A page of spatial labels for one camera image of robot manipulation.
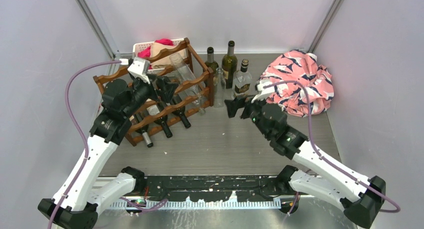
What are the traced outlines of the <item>dark bottle cream label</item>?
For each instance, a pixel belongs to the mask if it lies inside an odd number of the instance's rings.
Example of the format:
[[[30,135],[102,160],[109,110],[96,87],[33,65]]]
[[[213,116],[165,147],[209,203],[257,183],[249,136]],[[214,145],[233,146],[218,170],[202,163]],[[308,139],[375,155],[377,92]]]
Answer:
[[[149,106],[147,108],[147,112],[151,116],[156,116],[157,114],[161,113],[163,110],[164,110],[164,107],[163,107],[163,104],[161,102],[158,102],[157,104]],[[167,120],[168,120],[168,116],[164,115],[164,116],[156,119],[154,122],[157,125],[161,126],[161,128],[162,128],[162,130],[163,130],[163,132],[164,132],[164,134],[167,138],[171,138],[173,136],[173,133],[168,126]]]

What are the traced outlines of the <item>small clear glass bottle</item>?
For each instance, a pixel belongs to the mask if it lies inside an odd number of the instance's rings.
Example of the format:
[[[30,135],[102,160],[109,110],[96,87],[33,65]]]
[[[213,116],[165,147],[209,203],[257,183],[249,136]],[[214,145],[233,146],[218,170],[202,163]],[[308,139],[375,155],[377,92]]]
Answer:
[[[214,107],[220,108],[225,105],[225,89],[226,89],[226,81],[224,77],[224,70],[221,67],[216,69],[214,78]]]

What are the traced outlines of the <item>clear bottle with dark cap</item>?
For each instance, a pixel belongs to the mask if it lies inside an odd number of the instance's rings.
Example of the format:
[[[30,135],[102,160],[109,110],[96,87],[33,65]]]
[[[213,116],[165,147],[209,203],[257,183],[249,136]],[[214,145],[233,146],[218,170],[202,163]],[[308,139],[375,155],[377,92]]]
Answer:
[[[249,60],[241,61],[240,70],[233,74],[231,97],[235,99],[238,96],[246,96],[252,82],[252,75],[248,72]]]

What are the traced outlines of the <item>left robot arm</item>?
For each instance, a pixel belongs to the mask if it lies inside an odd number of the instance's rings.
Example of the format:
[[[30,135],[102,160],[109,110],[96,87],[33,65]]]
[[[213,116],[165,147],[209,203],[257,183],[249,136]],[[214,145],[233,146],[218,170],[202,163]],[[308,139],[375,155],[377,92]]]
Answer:
[[[106,84],[103,109],[89,131],[83,153],[60,190],[52,198],[43,198],[37,207],[50,224],[63,229],[92,229],[112,203],[126,194],[138,196],[145,191],[145,174],[130,166],[97,191],[92,187],[132,126],[131,116],[148,100],[170,96],[178,87],[174,83],[164,92],[157,91],[155,79],[155,75],[143,75],[135,77],[132,86],[123,79]]]

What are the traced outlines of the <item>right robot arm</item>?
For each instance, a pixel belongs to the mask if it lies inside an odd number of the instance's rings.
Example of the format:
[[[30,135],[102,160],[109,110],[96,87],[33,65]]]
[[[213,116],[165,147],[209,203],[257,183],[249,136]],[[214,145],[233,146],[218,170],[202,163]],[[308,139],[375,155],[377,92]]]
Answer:
[[[359,227],[369,229],[385,199],[386,182],[379,176],[360,174],[319,149],[310,138],[287,123],[287,114],[277,104],[242,96],[224,101],[229,118],[243,109],[242,119],[250,119],[283,157],[308,167],[318,178],[294,166],[286,166],[276,178],[283,194],[306,193],[326,201]]]

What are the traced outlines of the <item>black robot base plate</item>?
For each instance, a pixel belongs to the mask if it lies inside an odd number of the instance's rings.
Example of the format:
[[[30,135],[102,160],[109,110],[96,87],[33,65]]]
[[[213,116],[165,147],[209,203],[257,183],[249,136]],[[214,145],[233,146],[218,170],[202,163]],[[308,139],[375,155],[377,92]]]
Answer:
[[[226,202],[234,194],[237,202],[268,202],[295,192],[277,186],[271,175],[168,175],[147,176],[143,188],[127,196],[140,196],[152,201]]]

